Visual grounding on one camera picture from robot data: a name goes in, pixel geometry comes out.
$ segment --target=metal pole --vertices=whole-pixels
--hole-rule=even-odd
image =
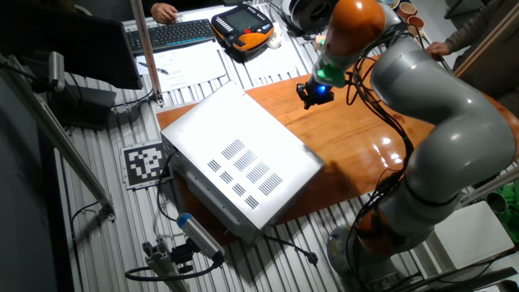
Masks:
[[[15,58],[9,58],[9,64],[23,70]],[[111,198],[105,192],[94,173],[83,161],[77,150],[75,150],[74,145],[66,136],[66,132],[56,117],[54,117],[54,114],[45,101],[32,91],[30,84],[22,75],[7,69],[0,69],[0,76],[19,98],[25,106],[25,109],[32,115],[38,127],[43,130],[52,144],[65,157],[68,164],[79,176],[79,179],[81,179],[92,195],[100,202],[105,211],[109,214],[109,219],[115,219],[114,204]]]
[[[492,179],[490,182],[482,185],[475,191],[472,191],[465,195],[461,200],[459,205],[462,207],[467,206],[468,204],[474,202],[475,200],[481,198],[482,196],[488,194],[491,191],[494,191],[498,187],[502,187],[507,183],[511,183],[519,178],[519,167],[516,167],[510,171],[507,171],[506,174],[500,175],[499,177]]]
[[[148,64],[149,76],[152,79],[153,93],[158,105],[164,105],[162,100],[161,83],[159,82],[159,75],[157,67],[155,66],[155,59],[153,58],[152,42],[149,40],[148,27],[146,26],[146,17],[144,16],[143,3],[140,0],[130,0],[135,23],[139,30],[140,43],[143,44],[144,57],[146,64]]]

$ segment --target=wire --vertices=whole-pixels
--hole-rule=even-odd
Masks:
[[[281,243],[281,244],[285,244],[285,245],[290,246],[290,247],[293,247],[296,251],[299,251],[302,254],[304,254],[305,257],[308,259],[308,262],[310,264],[313,264],[314,266],[317,267],[317,261],[318,261],[319,258],[317,257],[317,255],[314,252],[305,251],[301,247],[298,247],[295,244],[287,242],[287,241],[285,241],[283,239],[274,238],[272,236],[267,236],[267,235],[265,235],[264,238],[268,239],[268,240],[272,240],[272,241],[278,242],[278,243]]]
[[[173,155],[174,155],[174,153],[171,153],[171,155],[169,155],[168,159],[165,161],[164,167],[162,168],[162,171],[161,171],[161,176],[159,177],[159,183],[157,184],[157,207],[159,208],[159,211],[162,213],[162,215],[164,215],[164,217],[170,219],[173,222],[176,222],[177,221],[176,219],[173,219],[172,217],[168,216],[168,214],[166,214],[164,212],[164,210],[162,209],[161,200],[160,200],[161,193],[162,193],[162,187],[161,187],[162,179],[165,177],[166,167],[168,167],[169,161],[171,160],[171,157],[173,157]]]
[[[206,275],[210,273],[213,269],[218,268],[221,264],[223,264],[223,260],[220,263],[213,263],[211,267],[205,269],[202,272],[192,273],[189,275],[182,275],[182,276],[170,276],[170,277],[141,277],[141,276],[134,276],[132,273],[138,273],[142,271],[151,271],[152,269],[150,267],[140,267],[140,268],[133,268],[124,273],[124,277],[127,279],[133,280],[133,281],[180,281],[180,280],[186,280],[186,279],[192,279],[194,277],[200,277],[203,275]]]
[[[380,201],[386,197],[391,190],[400,182],[405,168],[407,167],[409,158],[411,153],[414,151],[414,146],[409,139],[409,136],[405,133],[404,128],[401,124],[390,114],[388,114],[385,109],[379,104],[379,101],[375,99],[372,94],[371,88],[368,88],[364,81],[367,78],[367,75],[371,72],[373,65],[367,69],[367,71],[363,74],[363,65],[366,59],[370,59],[375,61],[373,58],[368,57],[367,55],[376,47],[380,45],[385,45],[387,48],[397,41],[399,41],[402,37],[409,37],[410,34],[406,31],[406,25],[403,23],[395,24],[384,31],[384,33],[371,44],[369,44],[357,57],[354,64],[353,72],[350,76],[350,83],[348,86],[355,86],[357,92],[354,97],[349,100],[349,95],[346,96],[346,103],[348,105],[352,105],[357,96],[360,97],[364,105],[377,117],[379,117],[382,121],[387,123],[393,130],[397,132],[397,134],[402,138],[405,145],[405,158],[403,159],[403,166],[401,170],[394,172],[390,176],[385,179],[381,179],[384,173],[380,175],[379,181],[375,186],[375,191],[373,192],[371,198],[361,207],[358,215],[355,217],[354,223],[351,226],[350,232],[348,233],[345,245],[345,255],[346,260],[348,261],[348,265],[352,274],[354,275],[355,280],[358,282],[360,287],[363,290],[370,291],[363,283],[360,273],[358,271],[358,265],[360,262],[360,252],[355,252],[356,249],[360,248],[359,242],[354,241],[353,245],[350,248],[350,241],[352,239],[352,233],[357,229],[358,223],[360,220],[372,209],[377,209]],[[352,265],[352,258],[350,257],[351,250],[354,250],[355,263],[356,266]]]
[[[71,223],[74,222],[74,219],[83,211],[85,210],[86,208],[89,208],[89,207],[92,207],[93,205],[95,204],[99,204],[99,201],[96,201],[94,203],[91,203],[91,204],[88,204],[84,207],[82,207],[81,209],[79,209],[76,213],[74,213],[74,216],[72,216],[72,219],[71,219]]]
[[[424,280],[421,280],[421,281],[418,281],[418,282],[415,282],[413,284],[410,284],[408,286],[405,286],[405,287],[402,287],[402,288],[398,288],[397,290],[398,291],[402,291],[402,290],[409,290],[410,287],[413,287],[414,289],[413,290],[416,290],[418,287],[421,287],[423,285],[428,285],[428,284],[431,284],[433,282],[444,282],[444,283],[449,283],[449,284],[459,284],[459,283],[463,283],[465,281],[473,281],[474,279],[476,279],[477,277],[481,277],[481,275],[484,274],[484,272],[486,272],[488,270],[488,267],[486,267],[481,273],[479,273],[477,276],[475,277],[471,277],[470,279],[467,279],[467,280],[462,280],[462,281],[444,281],[444,280],[441,280],[443,278],[446,278],[446,277],[451,277],[452,275],[454,275],[455,273],[459,273],[461,271],[465,271],[469,268],[475,268],[475,267],[478,267],[478,266],[481,266],[481,265],[484,265],[484,264],[492,264],[494,263],[496,260],[500,260],[502,258],[504,258],[505,256],[509,256],[511,254],[514,254],[516,251],[518,250],[517,247],[514,247],[513,249],[511,250],[508,250],[508,251],[503,251],[497,255],[495,255],[492,259],[490,260],[484,260],[484,261],[481,261],[481,262],[478,262],[478,263],[475,263],[475,264],[472,264],[472,265],[469,265],[469,266],[466,266],[464,268],[461,268],[459,270],[456,270],[456,271],[451,271],[449,273],[445,273],[445,274],[442,274],[442,275],[439,275],[438,277],[434,278],[434,279],[424,279]]]
[[[34,81],[35,83],[39,83],[39,84],[45,86],[45,88],[47,88],[47,89],[52,89],[52,88],[50,87],[50,85],[48,85],[47,83],[45,83],[45,82],[39,80],[37,77],[32,76],[32,75],[30,75],[30,74],[28,74],[28,73],[26,73],[26,72],[23,72],[23,71],[21,71],[21,70],[19,70],[19,69],[16,69],[16,68],[14,68],[13,66],[8,65],[8,64],[5,63],[5,62],[0,62],[0,68],[5,68],[5,69],[7,69],[7,70],[9,70],[9,71],[16,72],[16,73],[18,73],[18,74],[20,74],[20,75],[22,75],[22,76],[24,76],[24,77],[26,77],[26,78],[29,78],[30,80]]]
[[[422,46],[423,48],[423,41],[422,41],[422,35],[420,34],[420,30],[418,29],[418,27],[414,24],[408,24],[410,26],[412,26],[414,29],[416,29],[416,31],[418,32],[418,39],[420,40],[420,45]]]
[[[143,96],[143,97],[141,97],[141,98],[138,98],[138,99],[136,99],[136,100],[134,100],[134,101],[125,102],[125,103],[118,104],[118,105],[112,105],[112,109],[113,109],[113,108],[116,108],[116,107],[119,107],[119,106],[123,106],[123,105],[128,106],[128,105],[134,104],[134,103],[136,103],[136,102],[137,102],[137,103],[140,103],[144,98],[147,98],[147,97],[152,96],[152,93],[153,93],[153,89],[150,90],[150,92],[148,92],[148,94],[146,94],[145,96]]]
[[[78,88],[79,92],[79,107],[83,104],[83,93],[81,92],[81,87],[79,86],[78,81],[75,79],[75,77],[72,74],[69,74],[72,77],[72,80],[74,80],[75,86]]]
[[[407,281],[413,279],[414,277],[418,277],[418,276],[420,276],[420,272],[416,272],[416,273],[414,273],[413,275],[409,275],[409,276],[407,276],[407,277],[405,277],[405,278],[399,280],[399,281],[396,282],[395,284],[391,285],[391,287],[389,287],[389,288],[387,289],[387,291],[395,290],[396,288],[398,288],[398,287],[404,285]]]
[[[487,266],[481,271],[479,272],[476,276],[474,277],[471,277],[470,279],[466,279],[466,280],[461,280],[461,281],[444,281],[444,280],[438,280],[438,282],[442,282],[442,283],[449,283],[449,284],[459,284],[459,283],[465,283],[465,282],[468,282],[468,281],[473,281],[474,279],[476,279],[477,277],[480,277],[481,275],[483,275],[489,268],[492,264],[494,264],[494,262],[496,261],[497,259],[493,259],[490,263],[487,264]]]

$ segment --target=computer monitor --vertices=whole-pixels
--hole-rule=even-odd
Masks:
[[[0,53],[30,58],[56,51],[65,71],[117,88],[141,89],[121,23],[56,8],[0,0]]]

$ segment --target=ventilation slot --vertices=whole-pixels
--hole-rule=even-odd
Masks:
[[[223,179],[224,182],[226,182],[227,184],[229,184],[230,182],[233,181],[233,178],[232,178],[229,174],[227,174],[227,171],[224,171],[223,174],[220,174],[220,177],[221,177],[221,179]]]
[[[259,186],[259,190],[265,195],[269,195],[281,182],[282,180],[277,174],[272,174]]]
[[[252,209],[255,209],[260,204],[257,200],[254,200],[254,198],[250,195],[245,199],[245,201],[247,202],[247,204],[249,204],[249,206],[251,206]]]
[[[249,178],[252,183],[256,183],[262,176],[264,176],[264,174],[268,172],[268,170],[268,166],[266,166],[263,162],[260,162],[251,170],[251,172],[247,175],[247,178]]]
[[[243,171],[244,169],[246,169],[254,160],[256,160],[256,155],[254,155],[253,152],[251,152],[251,150],[247,151],[245,154],[243,154],[242,157],[240,157],[240,159],[238,159],[235,163],[234,163],[234,166],[236,166],[240,171]]]
[[[227,147],[224,151],[221,152],[227,160],[230,160],[234,157],[234,155],[238,154],[242,149],[245,148],[245,145],[240,140],[235,140],[229,147]]]
[[[209,167],[211,167],[211,170],[214,170],[214,172],[217,172],[221,167],[219,164],[217,164],[216,161],[214,160],[211,160],[209,163],[208,163]]]
[[[239,196],[242,196],[243,194],[245,194],[245,189],[239,185],[239,183],[237,183],[234,187],[233,187],[233,190],[236,191],[236,193],[239,195]]]

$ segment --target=white metal box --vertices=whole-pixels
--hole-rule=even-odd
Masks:
[[[255,243],[323,161],[229,82],[162,131],[173,166],[235,235]]]
[[[458,270],[513,248],[512,239],[482,201],[458,209],[435,226],[412,254],[428,277]]]

